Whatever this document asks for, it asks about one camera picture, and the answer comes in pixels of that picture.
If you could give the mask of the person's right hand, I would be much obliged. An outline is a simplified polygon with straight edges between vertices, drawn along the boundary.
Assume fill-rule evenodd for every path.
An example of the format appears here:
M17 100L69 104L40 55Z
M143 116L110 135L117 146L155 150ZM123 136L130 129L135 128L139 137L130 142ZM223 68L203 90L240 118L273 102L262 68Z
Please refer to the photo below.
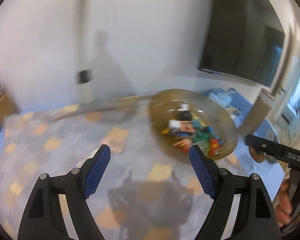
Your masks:
M292 220L290 214L292 212L293 207L288 194L289 185L290 185L289 179L286 179L281 184L279 195L278 195L279 203L275 207L275 215L277 218L278 226L280 228L283 227L284 225L288 225Z

